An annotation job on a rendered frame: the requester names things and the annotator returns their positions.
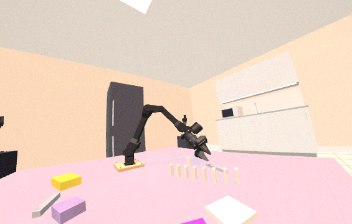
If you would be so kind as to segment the purple flat rectangular block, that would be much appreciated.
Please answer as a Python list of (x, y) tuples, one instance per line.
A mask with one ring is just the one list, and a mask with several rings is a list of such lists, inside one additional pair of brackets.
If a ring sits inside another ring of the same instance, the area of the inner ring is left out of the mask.
[(190, 222), (184, 222), (181, 224), (206, 224), (206, 222), (204, 221), (203, 218), (200, 218), (200, 219), (192, 220)]

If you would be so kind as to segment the pale purple block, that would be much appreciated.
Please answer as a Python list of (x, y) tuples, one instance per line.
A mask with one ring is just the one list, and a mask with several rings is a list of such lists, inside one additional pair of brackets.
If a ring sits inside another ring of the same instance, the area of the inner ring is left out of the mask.
[(67, 200), (51, 206), (51, 217), (59, 224), (63, 224), (86, 211), (86, 200), (73, 196)]

